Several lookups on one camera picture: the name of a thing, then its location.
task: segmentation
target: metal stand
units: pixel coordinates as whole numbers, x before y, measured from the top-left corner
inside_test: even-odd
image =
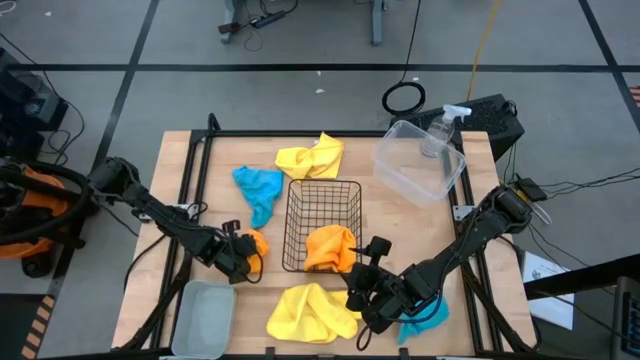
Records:
[[[236,9],[239,7],[240,0],[224,0],[224,22],[223,24],[231,24],[236,21]],[[223,44],[231,42],[231,33],[221,34],[220,41]]]
[[[373,0],[371,3],[371,45],[382,44],[382,10],[384,1]]]
[[[524,291],[535,300],[610,286],[620,276],[640,281],[640,254],[534,280],[524,284]]]

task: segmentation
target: concrete floor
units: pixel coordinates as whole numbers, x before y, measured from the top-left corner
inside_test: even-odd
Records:
[[[257,1],[247,0],[252,13]],[[41,64],[129,64],[155,0],[20,0],[0,17],[0,32]],[[268,2],[288,8],[291,0]],[[607,65],[578,0],[503,2],[487,39],[481,64]],[[161,0],[140,64],[404,63],[417,2],[388,0],[384,44],[371,47],[369,6],[347,0],[301,0],[285,19],[260,31],[262,49],[249,52],[243,30],[222,45],[217,25],[223,1]],[[589,0],[605,40],[620,65],[640,64],[637,14],[640,3]],[[491,8],[489,0],[424,1],[412,64],[470,64]],[[257,45],[251,39],[249,46]],[[21,59],[7,44],[10,53]],[[224,129],[385,129],[390,116],[382,93],[400,72],[49,72],[58,92],[87,120],[83,136],[69,150],[68,166],[90,170],[105,127],[117,123],[108,155],[123,156],[149,184],[161,136],[167,130],[203,128],[214,112]],[[427,90],[425,109],[462,101],[468,72],[410,72]],[[131,79],[130,87],[126,86]],[[629,86],[640,74],[624,74]],[[316,94],[317,89],[325,90]],[[119,110],[118,94],[126,95]],[[526,129],[518,143],[517,169],[540,183],[587,181],[622,172],[638,163],[640,133],[611,73],[481,72],[475,97],[502,93],[514,100]],[[410,103],[402,95],[395,100]],[[78,117],[69,112],[63,128],[75,133]],[[498,170],[506,165],[498,162]],[[543,204],[552,226],[539,225],[547,239],[595,264],[640,251],[635,239],[635,204],[640,183],[584,190]],[[116,213],[137,227],[128,210]],[[124,272],[135,238],[103,213],[85,224],[87,246],[71,261],[40,357],[107,351],[122,301]],[[543,255],[528,236],[516,237],[528,251]],[[562,265],[580,264],[550,247]],[[19,263],[0,263],[0,291],[44,293],[50,278],[31,280]],[[601,291],[580,293],[577,303],[605,322],[612,301]],[[609,335],[581,315],[564,331],[541,322],[545,351],[607,356]]]

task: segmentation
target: yellow cable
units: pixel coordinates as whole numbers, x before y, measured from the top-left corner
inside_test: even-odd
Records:
[[[491,7],[491,14],[489,15],[489,21],[487,25],[484,27],[484,33],[482,33],[482,38],[480,38],[480,45],[478,45],[478,50],[476,50],[476,57],[473,59],[473,69],[471,70],[471,81],[469,82],[469,91],[467,91],[467,101],[471,100],[471,95],[473,95],[473,83],[476,80],[476,68],[478,67],[478,60],[480,59],[480,53],[482,53],[482,48],[484,47],[484,40],[487,35],[491,31],[491,26],[493,26],[493,20],[496,18],[496,14],[498,13],[498,8],[500,7],[500,0],[493,0],[493,6]]]

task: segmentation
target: white paper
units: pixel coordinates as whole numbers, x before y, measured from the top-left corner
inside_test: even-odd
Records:
[[[569,271],[569,269],[527,252],[524,256],[522,281],[527,283],[566,271]],[[559,298],[573,304],[574,295],[566,294],[559,296]],[[554,298],[531,300],[529,301],[529,311],[537,318],[562,326],[565,329],[573,329],[573,306],[560,300]]]

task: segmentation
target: spray bottle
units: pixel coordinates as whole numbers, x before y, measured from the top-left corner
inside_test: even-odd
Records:
[[[442,110],[444,110],[444,115],[433,119],[427,129],[427,134],[431,135],[433,139],[423,143],[422,152],[426,156],[437,156],[440,149],[451,140],[455,131],[453,120],[456,117],[460,116],[460,121],[464,122],[464,117],[471,115],[471,109],[462,106],[444,105]]]

